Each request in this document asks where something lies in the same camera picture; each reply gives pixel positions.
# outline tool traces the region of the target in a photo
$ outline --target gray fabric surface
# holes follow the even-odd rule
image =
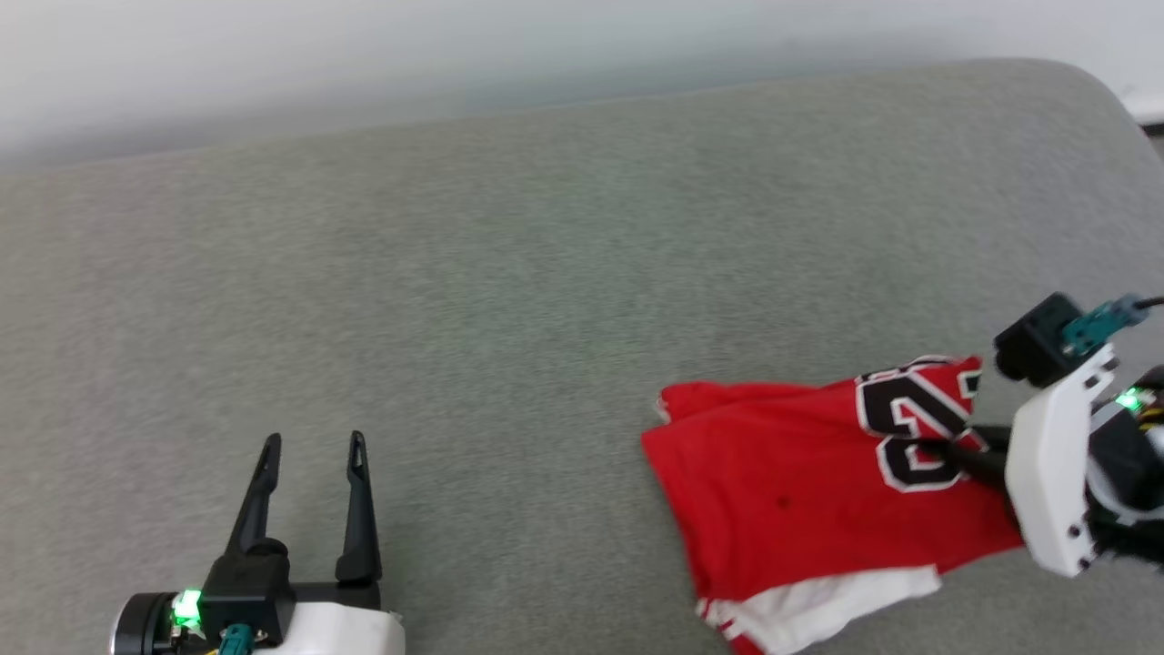
[[[2,180],[0,641],[102,652],[129,593],[198,585],[275,430],[270,532],[326,579],[359,428],[410,653],[724,652],[639,451],[659,389],[988,356],[1052,290],[1164,291],[1162,209],[1116,100],[1038,62]],[[1161,615],[1145,567],[1015,553],[811,653],[1158,653]]]

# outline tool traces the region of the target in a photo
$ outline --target red jersey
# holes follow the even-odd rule
[[[698,611],[738,649],[785,654],[1022,546],[1005,494],[927,456],[967,430],[981,363],[924,357],[816,389],[667,387],[643,435]]]

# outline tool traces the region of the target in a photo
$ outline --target black number on jersey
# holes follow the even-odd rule
[[[857,384],[857,415],[861,427],[882,437],[878,467],[885,483],[902,492],[939,491],[953,486],[961,472],[953,464],[928,458],[922,435],[954,441],[967,434],[966,410],[917,371],[949,365],[946,358],[922,358],[908,366],[863,376]],[[980,372],[959,376],[963,400],[978,391]]]

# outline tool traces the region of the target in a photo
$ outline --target white trim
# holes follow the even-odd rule
[[[696,612],[725,639],[747,638],[767,655],[792,655],[849,621],[942,586],[936,567],[828,576],[762,591],[743,603],[701,599]]]

